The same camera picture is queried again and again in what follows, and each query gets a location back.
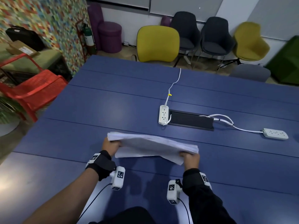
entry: concrete floor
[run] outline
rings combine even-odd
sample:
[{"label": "concrete floor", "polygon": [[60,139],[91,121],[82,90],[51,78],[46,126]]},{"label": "concrete floor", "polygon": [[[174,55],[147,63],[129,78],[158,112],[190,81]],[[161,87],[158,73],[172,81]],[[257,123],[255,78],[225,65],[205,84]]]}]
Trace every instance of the concrete floor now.
[{"label": "concrete floor", "polygon": [[[110,57],[126,59],[126,60],[132,60],[133,54],[137,55],[137,49],[131,46],[123,46],[121,52],[114,53],[114,54],[105,53],[103,51],[98,52],[98,55],[100,56],[110,56]],[[211,74],[215,74],[218,68],[218,64],[220,64],[220,61],[218,60],[207,59],[207,58],[199,58],[198,62],[196,63],[196,59],[197,57],[196,58],[194,57],[191,64],[192,66],[194,66],[193,68],[194,71],[206,71]],[[172,67],[175,61],[171,63],[161,62],[161,61],[151,61],[151,63]],[[235,66],[236,66],[235,64],[230,64],[225,68],[220,68],[217,74],[228,76]],[[183,58],[181,58],[181,60],[177,64],[177,68],[192,69],[191,66],[188,65]],[[272,78],[269,78],[267,80],[267,83],[277,84],[277,82]],[[40,116],[45,109],[46,107],[43,110],[40,110],[38,112],[38,116]],[[21,141],[22,137],[25,136],[28,130],[33,126],[33,122],[30,120],[30,118],[27,119],[28,119],[27,121],[21,121],[15,130],[13,130],[12,132],[10,132],[5,136],[0,137],[0,164],[5,160],[5,158],[10,154],[10,152],[14,150],[14,148]]]}]

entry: yellow chair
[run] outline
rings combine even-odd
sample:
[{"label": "yellow chair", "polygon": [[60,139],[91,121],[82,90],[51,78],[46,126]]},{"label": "yellow chair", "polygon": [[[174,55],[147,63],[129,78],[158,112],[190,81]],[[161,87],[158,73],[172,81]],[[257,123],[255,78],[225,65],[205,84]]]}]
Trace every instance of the yellow chair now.
[{"label": "yellow chair", "polygon": [[263,59],[269,52],[269,45],[262,39],[260,35],[260,25],[254,22],[241,23],[235,34],[234,38],[237,42],[233,52],[238,59],[227,60],[228,64],[237,63],[241,64],[240,60],[244,61],[258,61]]},{"label": "yellow chair", "polygon": [[137,55],[140,62],[171,62],[178,56],[180,36],[167,26],[144,26],[137,34]]}]

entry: black cable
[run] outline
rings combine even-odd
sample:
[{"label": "black cable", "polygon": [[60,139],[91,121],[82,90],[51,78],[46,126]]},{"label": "black cable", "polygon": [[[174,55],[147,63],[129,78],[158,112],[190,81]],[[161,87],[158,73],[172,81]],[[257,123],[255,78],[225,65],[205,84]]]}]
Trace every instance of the black cable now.
[{"label": "black cable", "polygon": [[[102,190],[96,195],[96,197],[93,199],[92,202],[95,201],[95,199],[97,198],[97,196],[104,190],[104,188],[102,188]],[[92,202],[88,205],[88,207],[85,209],[85,211],[87,211],[87,209],[92,205]],[[81,219],[81,217],[84,215],[85,211],[82,213],[82,215],[80,215],[78,221]]]},{"label": "black cable", "polygon": [[183,203],[184,207],[186,208],[186,212],[187,212],[187,215],[188,215],[188,221],[189,221],[189,224],[190,224],[190,218],[189,218],[189,213],[188,213],[187,207],[185,206],[184,202],[180,198],[178,198],[178,200],[181,201]]}]

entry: sheet of paper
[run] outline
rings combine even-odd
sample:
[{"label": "sheet of paper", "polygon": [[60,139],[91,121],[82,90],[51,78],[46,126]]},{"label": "sheet of paper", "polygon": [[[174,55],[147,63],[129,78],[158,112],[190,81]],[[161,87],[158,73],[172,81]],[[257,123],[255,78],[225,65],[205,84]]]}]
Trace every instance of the sheet of paper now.
[{"label": "sheet of paper", "polygon": [[108,140],[120,140],[122,142],[122,147],[115,154],[116,158],[161,156],[182,165],[184,160],[179,156],[179,152],[198,153],[197,145],[184,144],[152,135],[110,132],[108,133]]}]

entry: wall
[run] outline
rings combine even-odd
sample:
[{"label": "wall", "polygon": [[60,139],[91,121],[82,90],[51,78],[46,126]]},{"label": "wall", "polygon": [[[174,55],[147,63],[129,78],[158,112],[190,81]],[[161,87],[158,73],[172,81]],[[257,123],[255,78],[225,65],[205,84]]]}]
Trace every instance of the wall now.
[{"label": "wall", "polygon": [[[223,0],[219,11],[216,16],[223,17],[229,22],[229,31],[231,34],[234,33],[236,27],[247,21],[252,10],[255,8],[259,0]],[[110,8],[103,8],[104,20],[113,21],[119,23],[123,28],[123,41],[129,42],[131,45],[136,45],[136,36],[138,30],[142,26],[146,25],[159,25],[161,22],[160,16],[139,14],[133,12],[126,12],[121,10],[115,10]],[[197,24],[201,30],[203,24]],[[248,62],[250,64],[266,64],[280,48],[286,43],[285,41],[273,40],[264,38],[264,40],[270,45],[270,51],[264,59],[255,62]],[[235,59],[233,53],[225,57],[226,60]]]},{"label": "wall", "polygon": [[0,0],[0,42],[10,41],[10,24],[33,30],[48,48],[61,51],[74,75],[84,64],[75,28],[82,18],[90,25],[86,0]]}]

